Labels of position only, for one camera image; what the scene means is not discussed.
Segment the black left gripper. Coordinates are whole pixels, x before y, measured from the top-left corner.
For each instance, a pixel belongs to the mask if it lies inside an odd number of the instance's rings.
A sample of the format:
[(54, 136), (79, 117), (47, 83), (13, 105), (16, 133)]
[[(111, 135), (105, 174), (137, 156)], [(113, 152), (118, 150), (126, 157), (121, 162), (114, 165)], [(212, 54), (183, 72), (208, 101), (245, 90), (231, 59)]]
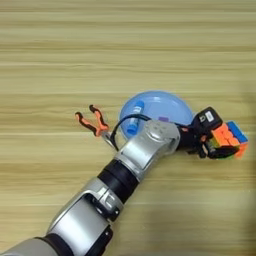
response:
[(191, 124), (188, 126), (178, 125), (180, 142), (178, 150), (184, 150), (188, 154), (197, 154), (200, 158), (225, 159), (238, 152), (234, 146), (223, 146), (211, 149), (209, 140), (212, 138), (212, 127), (202, 124)]

